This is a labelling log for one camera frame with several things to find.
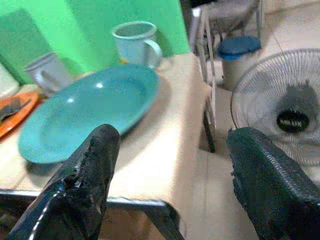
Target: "electric fan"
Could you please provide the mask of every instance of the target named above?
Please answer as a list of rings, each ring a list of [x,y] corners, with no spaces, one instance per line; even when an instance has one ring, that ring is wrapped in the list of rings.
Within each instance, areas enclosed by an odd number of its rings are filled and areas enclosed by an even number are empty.
[[[232,92],[237,128],[265,133],[301,165],[320,164],[320,49],[295,49],[252,66]]]

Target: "black fan hub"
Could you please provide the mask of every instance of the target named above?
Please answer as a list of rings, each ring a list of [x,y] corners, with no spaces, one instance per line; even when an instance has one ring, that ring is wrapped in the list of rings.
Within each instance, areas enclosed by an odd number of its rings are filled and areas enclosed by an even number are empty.
[[[280,112],[276,119],[276,123],[283,131],[290,134],[296,134],[306,130],[310,120],[306,114],[289,109]]]

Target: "blue lid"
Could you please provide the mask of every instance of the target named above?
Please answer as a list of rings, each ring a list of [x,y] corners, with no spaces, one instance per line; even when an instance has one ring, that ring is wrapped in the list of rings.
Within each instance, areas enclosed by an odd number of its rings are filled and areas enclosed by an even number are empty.
[[[256,37],[238,36],[222,41],[217,53],[223,59],[235,60],[244,54],[254,53],[260,48],[260,41]]]

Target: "light blue mug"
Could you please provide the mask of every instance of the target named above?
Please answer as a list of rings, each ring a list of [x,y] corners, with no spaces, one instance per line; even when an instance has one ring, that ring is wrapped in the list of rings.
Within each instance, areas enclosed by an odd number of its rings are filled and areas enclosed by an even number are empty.
[[[156,68],[162,50],[156,41],[157,27],[147,21],[131,21],[112,30],[121,63],[142,64]]]

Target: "beige table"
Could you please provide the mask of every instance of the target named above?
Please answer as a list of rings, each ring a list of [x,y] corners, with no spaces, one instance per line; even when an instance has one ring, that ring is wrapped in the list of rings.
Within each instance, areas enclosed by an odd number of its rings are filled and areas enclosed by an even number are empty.
[[[159,95],[123,139],[109,197],[163,201],[189,224],[197,148],[210,87],[192,54],[166,58],[157,70]],[[21,157],[21,129],[0,141],[0,189],[40,191],[59,168]]]

